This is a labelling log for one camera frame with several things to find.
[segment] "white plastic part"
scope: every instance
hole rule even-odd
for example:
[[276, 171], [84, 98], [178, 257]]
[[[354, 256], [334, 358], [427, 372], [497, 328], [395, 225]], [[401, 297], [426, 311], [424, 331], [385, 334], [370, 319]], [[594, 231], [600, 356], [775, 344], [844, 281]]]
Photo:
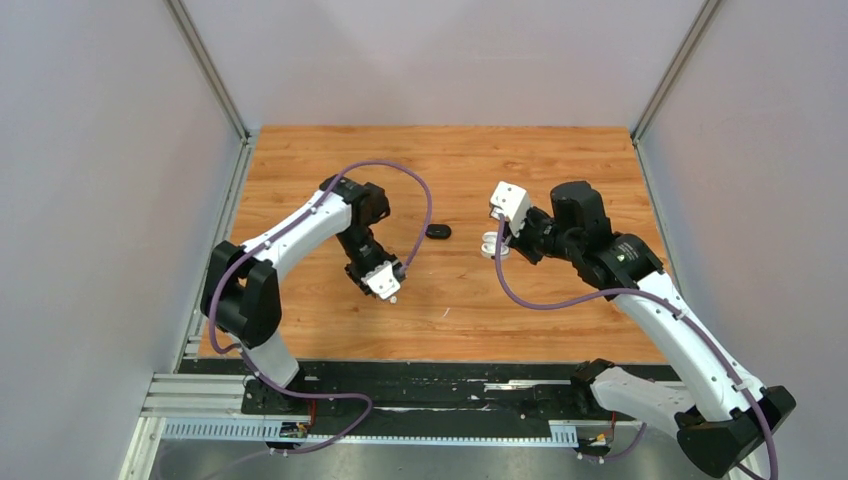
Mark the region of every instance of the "white plastic part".
[[[675, 307], [689, 312], [687, 316], [718, 345], [743, 382], [752, 386], [750, 392], [754, 399], [762, 398], [760, 389], [763, 383], [743, 368], [704, 327], [698, 317], [691, 313], [667, 274], [654, 272], [639, 281], [638, 286], [640, 290], [653, 293], [668, 300]], [[744, 412], [750, 408], [745, 397], [736, 390], [727, 372], [709, 348], [686, 324], [674, 318], [671, 312], [647, 298], [635, 295], [619, 295], [613, 303], [636, 321], [662, 351], [686, 385], [705, 420], [730, 420], [730, 412], [733, 409], [738, 408]]]
[[[480, 246], [480, 254], [483, 257], [490, 260], [495, 259], [495, 242], [497, 239], [498, 232], [486, 232], [483, 234], [483, 245]], [[506, 244], [501, 244], [501, 258], [506, 259], [507, 257], [509, 257], [509, 247]]]
[[286, 275], [288, 275], [291, 269], [303, 257], [308, 255], [309, 252], [324, 243], [325, 240], [350, 226], [350, 205], [344, 203], [342, 197], [339, 195], [331, 193], [318, 208], [313, 207], [318, 201], [318, 197], [323, 195], [323, 193], [321, 190], [318, 190], [312, 195], [312, 198], [306, 205], [300, 207], [296, 212], [286, 217], [285, 220], [262, 235], [244, 242], [244, 246], [247, 250], [250, 250], [260, 243], [265, 243], [274, 233], [279, 232], [304, 212], [313, 212], [312, 215], [306, 217], [298, 226], [285, 234], [283, 238], [275, 241], [270, 248], [266, 248], [256, 254], [257, 260], [271, 261], [274, 268], [277, 269], [277, 279], [280, 283], [283, 282], [283, 279], [286, 278]]
[[[494, 260], [495, 247], [496, 245], [494, 243], [484, 243], [480, 246], [480, 254], [483, 255], [485, 258]], [[509, 247], [507, 247], [506, 245], [501, 245], [501, 259], [506, 260], [507, 258], [509, 258]]]
[[244, 353], [260, 372], [283, 387], [292, 381], [300, 368], [279, 334], [271, 335], [262, 345], [245, 348]]
[[385, 261], [374, 271], [365, 275], [365, 284], [380, 297], [381, 300], [388, 300], [398, 290], [400, 290], [400, 281], [395, 278], [395, 272], [392, 268], [392, 263]]
[[692, 408], [687, 390], [675, 390], [630, 375], [621, 367], [610, 368], [595, 378], [592, 394], [606, 410], [621, 412], [672, 437], [677, 436], [674, 415]]
[[498, 182], [495, 187], [495, 192], [489, 198], [489, 206], [491, 207], [492, 218], [498, 220], [500, 215], [503, 215], [509, 222], [509, 230], [514, 237], [518, 237], [519, 232], [524, 227], [524, 218], [527, 216], [527, 210], [533, 206], [530, 202], [530, 195], [527, 190], [512, 185], [506, 182]]
[[[256, 259], [270, 260], [277, 270], [277, 280], [282, 283], [286, 275], [303, 257], [325, 240], [350, 226], [351, 208], [342, 197], [331, 193], [317, 208], [313, 205], [322, 191], [315, 192], [306, 205], [289, 215], [272, 229], [262, 235], [244, 242], [247, 250], [265, 244], [265, 250], [256, 254]], [[277, 241], [268, 244], [268, 238], [294, 221], [304, 212], [311, 212], [305, 220]], [[278, 385], [286, 386], [299, 369], [297, 360], [291, 355], [279, 332], [271, 335], [265, 343], [252, 349], [245, 348], [244, 353]]]

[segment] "white wall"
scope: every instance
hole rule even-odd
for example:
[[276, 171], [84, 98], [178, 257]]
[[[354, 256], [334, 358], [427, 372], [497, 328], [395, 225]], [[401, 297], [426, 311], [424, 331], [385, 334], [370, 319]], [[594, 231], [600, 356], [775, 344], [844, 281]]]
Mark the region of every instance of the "white wall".
[[701, 318], [798, 409], [781, 478], [844, 478], [848, 3], [729, 1], [645, 140]]
[[0, 478], [117, 476], [236, 153], [163, 2], [0, 2]]
[[187, 0], [245, 122], [634, 126], [701, 0]]

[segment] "wooden tabletop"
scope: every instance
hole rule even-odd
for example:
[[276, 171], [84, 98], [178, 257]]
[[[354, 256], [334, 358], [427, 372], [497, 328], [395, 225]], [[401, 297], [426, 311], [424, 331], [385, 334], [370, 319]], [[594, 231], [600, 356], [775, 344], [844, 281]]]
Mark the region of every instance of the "wooden tabletop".
[[[250, 167], [232, 241], [265, 232], [303, 205], [344, 166], [388, 158], [429, 184], [433, 223], [448, 240], [425, 240], [392, 305], [365, 296], [345, 275], [341, 246], [329, 240], [286, 277], [280, 327], [300, 358], [437, 361], [665, 362], [639, 327], [610, 303], [538, 312], [514, 304], [480, 255], [481, 235], [496, 230], [488, 199], [498, 181], [527, 189], [550, 212], [552, 187], [588, 180], [601, 192], [613, 229], [644, 239], [667, 263], [638, 162], [624, 128], [285, 127], [265, 128]], [[405, 258], [421, 228], [425, 200], [418, 184], [386, 167], [348, 175], [386, 190], [391, 216], [373, 227], [389, 252]], [[512, 289], [553, 303], [593, 289], [567, 262], [504, 263]], [[223, 344], [229, 339], [220, 335]], [[204, 338], [200, 355], [214, 355]]]

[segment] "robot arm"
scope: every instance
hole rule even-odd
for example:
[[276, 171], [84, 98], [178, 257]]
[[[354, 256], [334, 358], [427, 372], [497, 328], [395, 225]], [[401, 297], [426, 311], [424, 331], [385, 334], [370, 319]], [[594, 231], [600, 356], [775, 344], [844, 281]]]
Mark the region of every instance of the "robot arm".
[[[500, 182], [490, 199], [491, 216], [503, 217], [504, 242], [533, 264], [543, 257], [572, 263], [580, 278], [605, 290], [652, 293], [684, 312], [712, 339], [766, 414], [772, 431], [795, 407], [783, 387], [766, 388], [704, 327], [675, 288], [662, 263], [639, 237], [613, 233], [600, 194], [587, 182], [551, 191], [554, 216], [534, 207], [527, 191]], [[707, 345], [684, 322], [653, 301], [634, 295], [607, 297], [632, 318], [662, 351], [685, 391], [634, 377], [605, 360], [578, 371], [572, 385], [588, 410], [618, 411], [675, 436], [704, 472], [721, 477], [763, 441], [752, 408]]]
[[[382, 300], [393, 299], [405, 279], [401, 262], [374, 240], [370, 228], [390, 214], [385, 191], [343, 178], [318, 208], [313, 207], [331, 180], [325, 180], [305, 205], [262, 235], [241, 246], [221, 242], [209, 260], [201, 302], [204, 315], [209, 314], [212, 294], [227, 268], [246, 251], [265, 244], [264, 250], [229, 279], [218, 303], [217, 326], [242, 345], [254, 365], [282, 386], [297, 374], [298, 364], [277, 333], [282, 319], [279, 285], [309, 252], [335, 235], [350, 259], [345, 266], [348, 277], [363, 293]], [[282, 238], [267, 240], [307, 210], [313, 214]]]

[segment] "metal floor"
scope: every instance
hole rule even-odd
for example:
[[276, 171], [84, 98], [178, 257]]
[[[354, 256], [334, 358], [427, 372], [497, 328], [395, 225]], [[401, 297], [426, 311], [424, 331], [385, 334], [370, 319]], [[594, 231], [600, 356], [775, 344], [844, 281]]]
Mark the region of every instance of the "metal floor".
[[[622, 427], [616, 449], [625, 448], [636, 433]], [[263, 444], [235, 441], [163, 441], [161, 469], [151, 480], [201, 480]], [[442, 447], [397, 445], [334, 445], [322, 451], [283, 458], [262, 457], [221, 472], [215, 480], [705, 480], [674, 439], [648, 430], [642, 444], [618, 462], [594, 465], [577, 460], [570, 449], [525, 447]]]

